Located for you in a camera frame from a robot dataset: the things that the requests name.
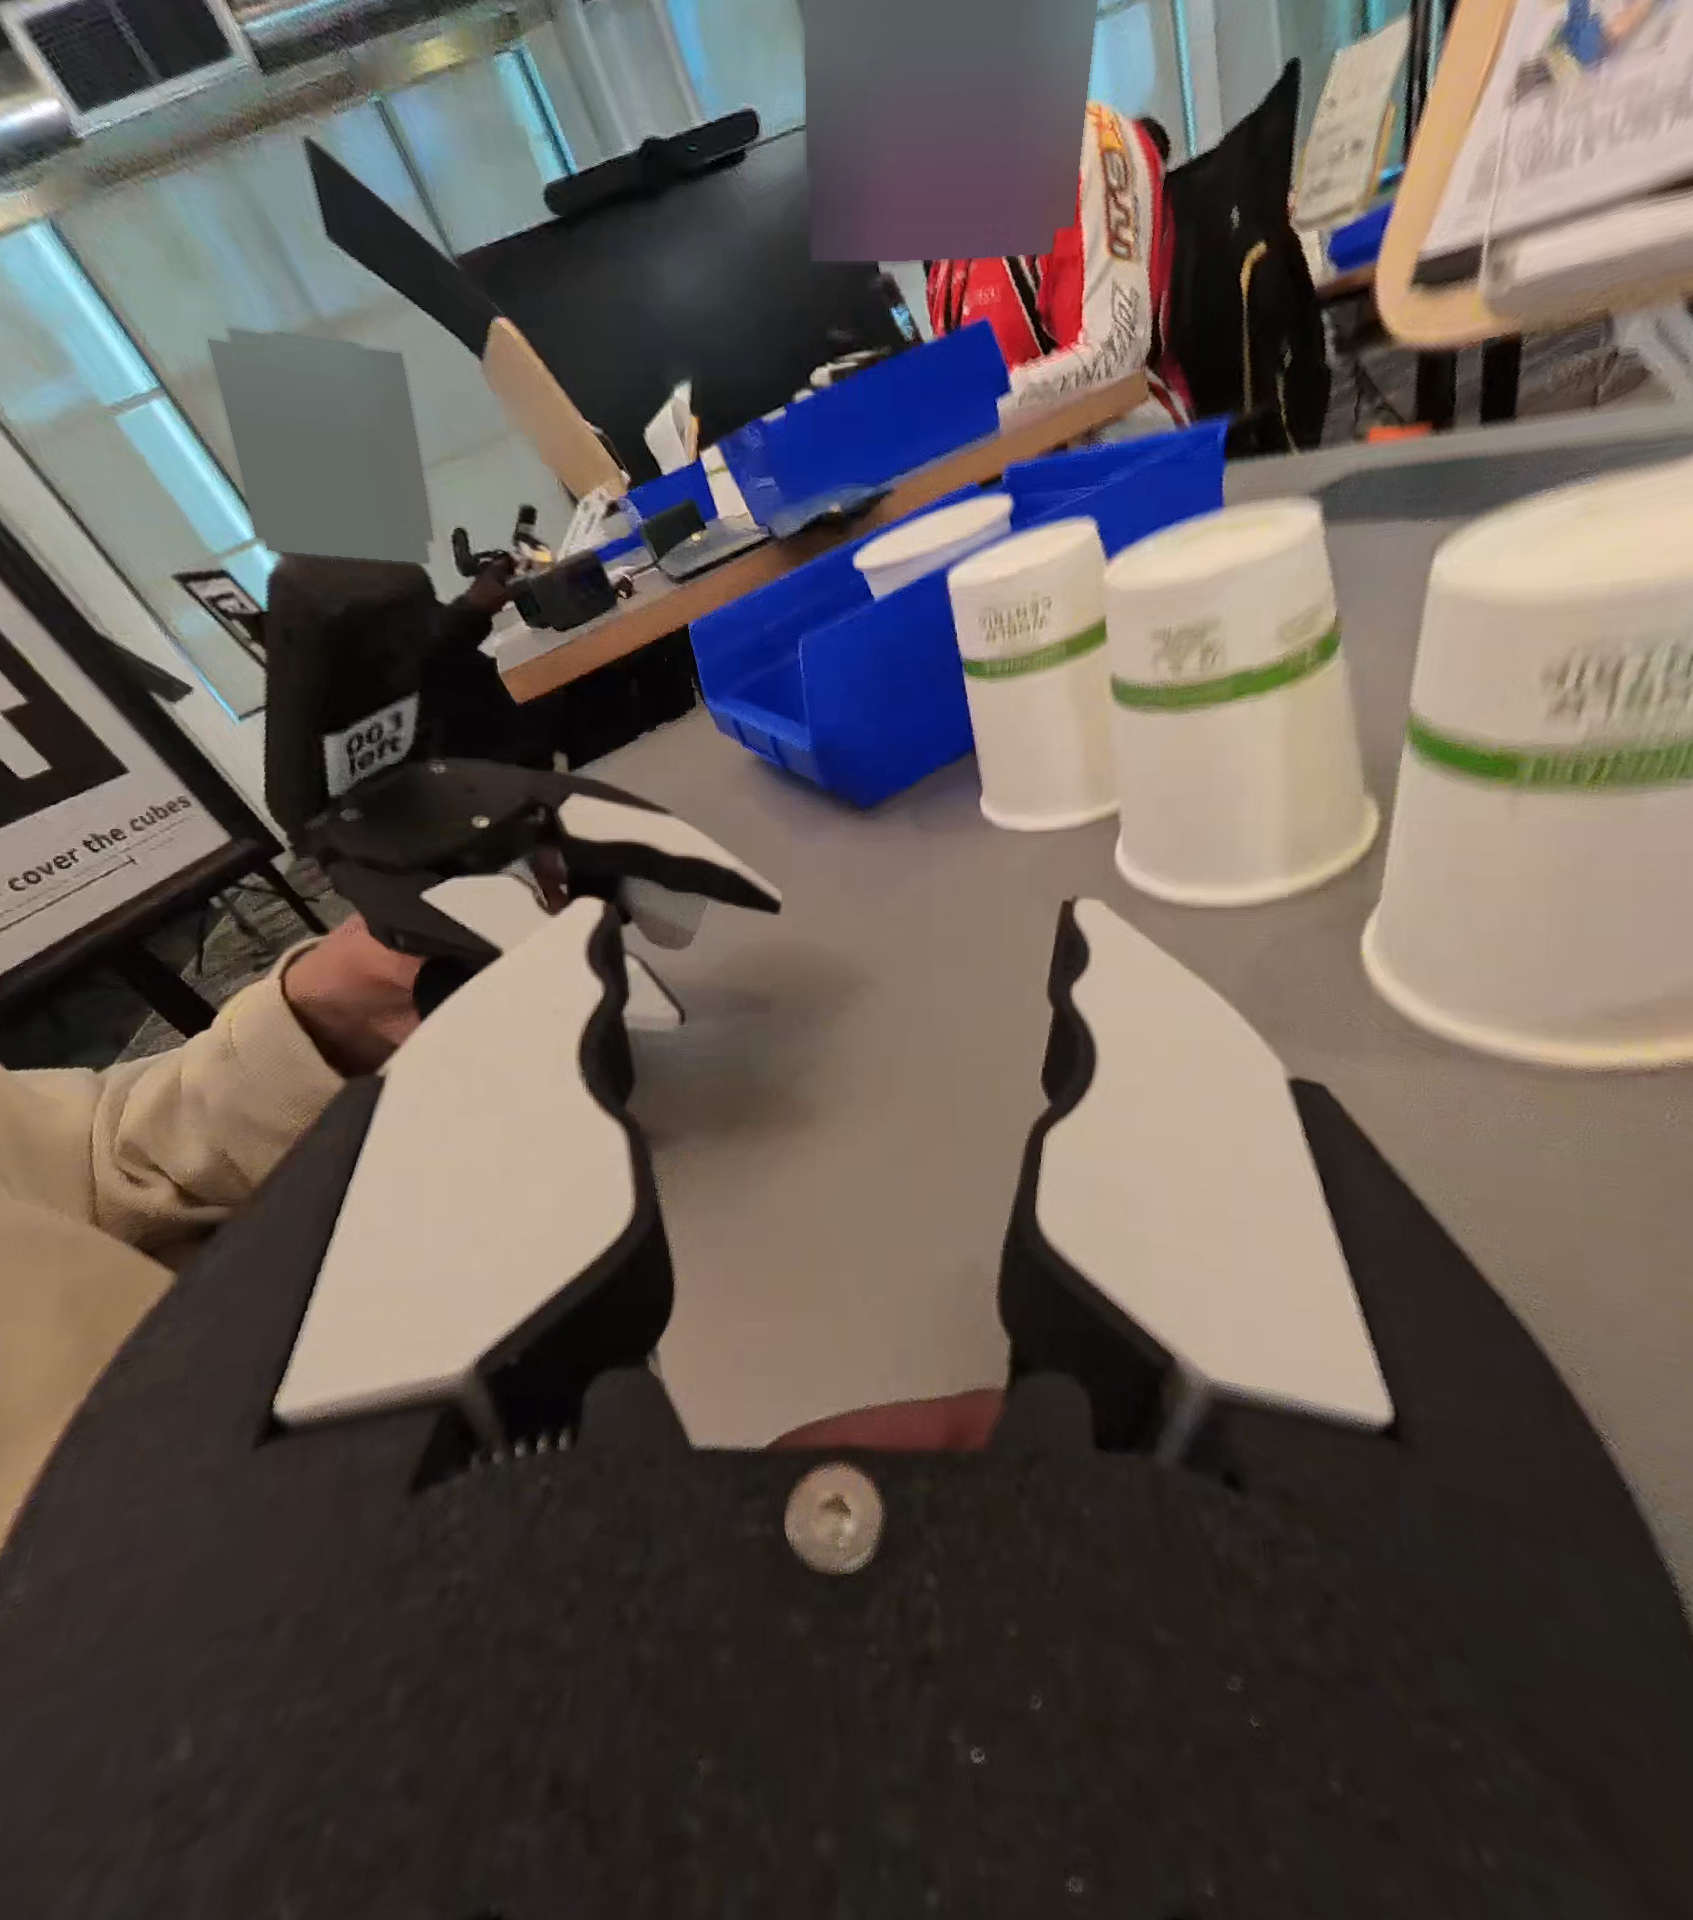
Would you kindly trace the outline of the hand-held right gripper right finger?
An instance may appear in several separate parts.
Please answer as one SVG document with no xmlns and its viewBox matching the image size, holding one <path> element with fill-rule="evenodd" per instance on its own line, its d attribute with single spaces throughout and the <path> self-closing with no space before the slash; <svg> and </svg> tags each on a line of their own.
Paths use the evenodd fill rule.
<svg viewBox="0 0 1693 1920">
<path fill-rule="evenodd" d="M 1109 903 L 1056 911 L 1038 1114 L 999 1235 L 1012 1382 L 1097 1455 L 1185 1459 L 1225 1412 L 1385 1437 L 1390 1395 L 1263 1034 Z"/>
</svg>

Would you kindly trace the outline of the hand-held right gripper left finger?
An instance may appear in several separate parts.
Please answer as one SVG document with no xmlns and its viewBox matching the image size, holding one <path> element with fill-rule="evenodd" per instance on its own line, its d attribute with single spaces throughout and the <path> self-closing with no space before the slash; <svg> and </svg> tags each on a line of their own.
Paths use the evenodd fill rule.
<svg viewBox="0 0 1693 1920">
<path fill-rule="evenodd" d="M 675 1306 L 625 1101 L 620 916 L 571 903 L 382 1073 L 274 1420 L 451 1406 L 484 1445 L 577 1433 L 588 1382 L 650 1367 Z"/>
</svg>

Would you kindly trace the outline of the white green-banded paper cup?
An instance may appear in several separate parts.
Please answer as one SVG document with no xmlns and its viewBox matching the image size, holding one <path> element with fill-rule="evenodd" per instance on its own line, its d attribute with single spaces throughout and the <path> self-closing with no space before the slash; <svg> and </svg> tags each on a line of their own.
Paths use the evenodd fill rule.
<svg viewBox="0 0 1693 1920">
<path fill-rule="evenodd" d="M 1113 868 L 1173 907 L 1263 907 L 1351 874 L 1367 790 L 1320 497 L 1176 521 L 1101 570 Z"/>
<path fill-rule="evenodd" d="M 947 570 L 947 604 L 978 815 L 999 833 L 1109 819 L 1120 790 L 1097 521 L 1067 515 L 978 550 Z"/>
<path fill-rule="evenodd" d="M 900 597 L 978 550 L 1012 538 L 1012 495 L 978 490 L 967 497 L 909 515 L 849 551 L 849 570 L 875 601 Z"/>
<path fill-rule="evenodd" d="M 1693 458 L 1434 550 L 1360 964 L 1484 1055 L 1693 1061 Z"/>
</svg>

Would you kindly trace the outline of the person's left forearm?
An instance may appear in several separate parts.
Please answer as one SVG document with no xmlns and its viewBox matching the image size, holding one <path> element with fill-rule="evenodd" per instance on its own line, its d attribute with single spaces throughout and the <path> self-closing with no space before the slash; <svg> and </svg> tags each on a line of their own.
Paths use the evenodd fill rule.
<svg viewBox="0 0 1693 1920">
<path fill-rule="evenodd" d="M 0 1068 L 0 1241 L 169 1251 L 259 1199 L 344 1073 L 290 1003 L 290 951 L 203 1034 L 113 1068 Z"/>
</svg>

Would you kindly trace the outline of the person's left hand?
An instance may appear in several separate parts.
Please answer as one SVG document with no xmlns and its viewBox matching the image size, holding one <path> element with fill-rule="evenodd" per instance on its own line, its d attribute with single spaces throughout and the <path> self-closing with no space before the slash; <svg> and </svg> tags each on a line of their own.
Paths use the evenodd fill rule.
<svg viewBox="0 0 1693 1920">
<path fill-rule="evenodd" d="M 382 1073 L 415 1029 L 422 958 L 369 933 L 360 911 L 277 964 L 277 990 L 337 1080 Z"/>
</svg>

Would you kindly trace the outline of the wooden desk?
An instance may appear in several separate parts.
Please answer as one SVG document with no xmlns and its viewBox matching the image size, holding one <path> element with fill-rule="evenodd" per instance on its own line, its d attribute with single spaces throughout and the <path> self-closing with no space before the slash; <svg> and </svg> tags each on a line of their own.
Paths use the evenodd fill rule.
<svg viewBox="0 0 1693 1920">
<path fill-rule="evenodd" d="M 615 663 L 669 631 L 685 631 L 697 615 L 711 615 L 711 610 L 742 601 L 749 590 L 767 590 L 771 582 L 782 582 L 836 550 L 849 550 L 849 542 L 876 538 L 909 515 L 925 515 L 963 490 L 998 481 L 1015 460 L 1078 448 L 1139 402 L 1144 402 L 1144 370 L 1130 370 L 1120 380 L 1101 380 L 1081 398 L 1051 402 L 976 448 L 947 449 L 945 460 L 925 460 L 925 466 L 896 478 L 891 495 L 876 495 L 869 509 L 849 509 L 845 521 L 804 527 L 789 542 L 761 542 L 685 586 L 675 586 L 666 575 L 641 575 L 637 590 L 625 601 L 615 601 L 615 610 L 607 610 L 571 631 L 539 631 L 524 620 L 496 627 L 491 631 L 496 680 L 516 703 L 534 703 L 555 685 L 571 685 L 588 669 Z"/>
</svg>

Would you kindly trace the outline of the blue plastic bin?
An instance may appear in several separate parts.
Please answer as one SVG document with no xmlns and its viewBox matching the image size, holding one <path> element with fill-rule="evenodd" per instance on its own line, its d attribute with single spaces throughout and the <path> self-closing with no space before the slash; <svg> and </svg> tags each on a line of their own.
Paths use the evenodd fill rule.
<svg viewBox="0 0 1693 1920">
<path fill-rule="evenodd" d="M 742 515 L 777 542 L 856 515 L 900 478 L 998 437 L 1006 366 L 991 327 L 900 351 L 716 441 Z"/>
<path fill-rule="evenodd" d="M 1012 460 L 960 506 L 1006 506 L 1006 532 L 1086 515 L 1101 551 L 1219 509 L 1225 417 Z M 967 757 L 955 604 L 945 575 L 875 597 L 856 538 L 692 620 L 711 722 L 842 805 L 881 805 Z"/>
</svg>

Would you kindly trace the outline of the framed task sign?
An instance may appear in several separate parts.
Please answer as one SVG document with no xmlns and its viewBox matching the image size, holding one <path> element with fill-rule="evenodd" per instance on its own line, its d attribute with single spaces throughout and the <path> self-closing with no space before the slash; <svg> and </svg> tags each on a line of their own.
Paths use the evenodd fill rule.
<svg viewBox="0 0 1693 1920">
<path fill-rule="evenodd" d="M 132 663 L 0 527 L 0 1014 L 281 855 Z"/>
</svg>

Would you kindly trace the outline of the black monitor screen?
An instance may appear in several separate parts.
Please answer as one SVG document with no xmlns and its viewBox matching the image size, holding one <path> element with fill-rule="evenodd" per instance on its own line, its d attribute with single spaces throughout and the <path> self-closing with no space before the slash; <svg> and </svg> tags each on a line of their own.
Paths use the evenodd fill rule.
<svg viewBox="0 0 1693 1920">
<path fill-rule="evenodd" d="M 656 478 L 641 428 L 675 384 L 692 384 L 700 441 L 721 441 L 794 402 L 821 366 L 920 338 L 876 262 L 806 251 L 804 127 L 651 199 L 524 227 L 459 262 L 632 481 Z"/>
</svg>

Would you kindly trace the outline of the black video bar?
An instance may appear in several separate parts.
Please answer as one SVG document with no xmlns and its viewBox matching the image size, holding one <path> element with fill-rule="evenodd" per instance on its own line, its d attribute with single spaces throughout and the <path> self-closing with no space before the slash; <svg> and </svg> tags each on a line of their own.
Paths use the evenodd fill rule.
<svg viewBox="0 0 1693 1920">
<path fill-rule="evenodd" d="M 650 132 L 637 148 L 594 161 L 571 178 L 545 182 L 545 217 L 554 219 L 585 219 L 611 203 L 656 199 L 681 182 L 730 174 L 749 154 L 761 141 L 761 114 L 739 106 L 711 126 L 697 126 L 685 132 Z"/>
</svg>

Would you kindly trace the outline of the black jacket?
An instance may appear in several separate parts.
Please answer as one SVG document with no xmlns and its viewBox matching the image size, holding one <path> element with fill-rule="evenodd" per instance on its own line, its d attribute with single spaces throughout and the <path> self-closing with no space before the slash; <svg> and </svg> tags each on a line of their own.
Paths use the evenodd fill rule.
<svg viewBox="0 0 1693 1920">
<path fill-rule="evenodd" d="M 1173 271 L 1170 357 L 1195 417 L 1225 422 L 1225 458 L 1283 458 L 1325 441 L 1331 370 L 1311 271 L 1292 227 L 1299 65 L 1205 154 L 1170 174 Z"/>
</svg>

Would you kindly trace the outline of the wooden display board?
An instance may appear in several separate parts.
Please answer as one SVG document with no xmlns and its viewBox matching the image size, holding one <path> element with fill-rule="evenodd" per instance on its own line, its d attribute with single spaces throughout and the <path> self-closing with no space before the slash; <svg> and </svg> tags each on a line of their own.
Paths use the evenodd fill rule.
<svg viewBox="0 0 1693 1920">
<path fill-rule="evenodd" d="M 1439 209 L 1439 187 L 1457 165 L 1457 145 L 1475 126 L 1475 106 L 1484 97 L 1484 78 L 1502 53 L 1508 10 L 1516 5 L 1457 5 L 1444 42 L 1439 42 L 1425 121 L 1411 145 L 1411 165 L 1403 165 L 1390 219 L 1384 237 L 1384 260 L 1374 260 L 1374 277 L 1373 277 L 1385 335 L 1411 351 L 1468 351 L 1468 345 L 1488 345 L 1488 338 L 1508 338 L 1508 335 L 1571 327 L 1571 322 L 1502 322 L 1476 293 L 1484 251 L 1418 262 L 1418 240 L 1428 237 L 1428 219 Z"/>
</svg>

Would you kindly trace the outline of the white paper notice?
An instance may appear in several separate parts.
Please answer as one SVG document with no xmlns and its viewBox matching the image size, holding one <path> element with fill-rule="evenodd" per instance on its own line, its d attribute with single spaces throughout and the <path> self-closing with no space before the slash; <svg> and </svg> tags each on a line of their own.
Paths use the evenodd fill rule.
<svg viewBox="0 0 1693 1920">
<path fill-rule="evenodd" d="M 1411 18 L 1343 42 L 1325 78 L 1306 145 L 1292 182 L 1297 233 L 1351 227 L 1384 182 L 1390 141 L 1390 97 L 1411 65 Z"/>
</svg>

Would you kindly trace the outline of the printed instruction sheet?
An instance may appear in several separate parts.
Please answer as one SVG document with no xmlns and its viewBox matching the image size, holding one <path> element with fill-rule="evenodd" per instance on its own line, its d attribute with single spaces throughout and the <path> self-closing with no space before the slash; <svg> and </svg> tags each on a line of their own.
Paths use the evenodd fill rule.
<svg viewBox="0 0 1693 1920">
<path fill-rule="evenodd" d="M 1523 0 L 1418 262 L 1693 178 L 1693 0 Z"/>
</svg>

